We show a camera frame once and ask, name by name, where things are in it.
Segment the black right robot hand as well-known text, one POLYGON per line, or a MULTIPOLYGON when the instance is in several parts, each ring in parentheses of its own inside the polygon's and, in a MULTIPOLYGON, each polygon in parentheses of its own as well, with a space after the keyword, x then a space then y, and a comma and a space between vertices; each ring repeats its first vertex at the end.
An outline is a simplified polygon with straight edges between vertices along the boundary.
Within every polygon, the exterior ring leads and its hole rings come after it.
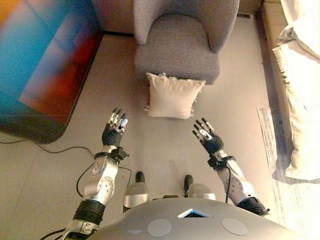
POLYGON ((204 147, 209 156, 224 148, 223 140, 216 134, 212 125, 205 119, 196 120, 192 133, 204 147))

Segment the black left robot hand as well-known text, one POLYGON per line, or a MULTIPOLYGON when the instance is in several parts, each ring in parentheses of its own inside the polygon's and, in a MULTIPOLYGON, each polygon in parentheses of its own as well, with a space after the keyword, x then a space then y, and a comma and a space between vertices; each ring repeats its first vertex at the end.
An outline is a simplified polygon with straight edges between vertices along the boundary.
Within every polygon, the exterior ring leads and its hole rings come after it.
POLYGON ((102 145, 119 147, 127 124, 128 118, 126 113, 122 114, 122 109, 116 107, 106 122, 101 137, 102 145))

